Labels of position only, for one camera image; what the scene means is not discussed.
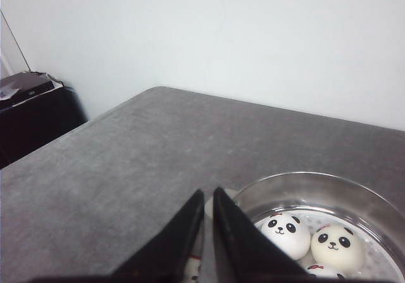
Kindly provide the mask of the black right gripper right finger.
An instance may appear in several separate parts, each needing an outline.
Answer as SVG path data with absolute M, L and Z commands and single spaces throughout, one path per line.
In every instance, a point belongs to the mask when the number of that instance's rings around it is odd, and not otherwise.
M 213 194 L 213 242 L 219 279 L 309 277 L 254 226 L 221 187 Z

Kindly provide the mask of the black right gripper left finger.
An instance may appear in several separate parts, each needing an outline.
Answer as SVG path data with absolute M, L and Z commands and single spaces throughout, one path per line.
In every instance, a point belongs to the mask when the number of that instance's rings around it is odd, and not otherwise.
M 181 279 L 204 220 L 204 193 L 197 190 L 138 252 L 121 264 L 114 277 Z

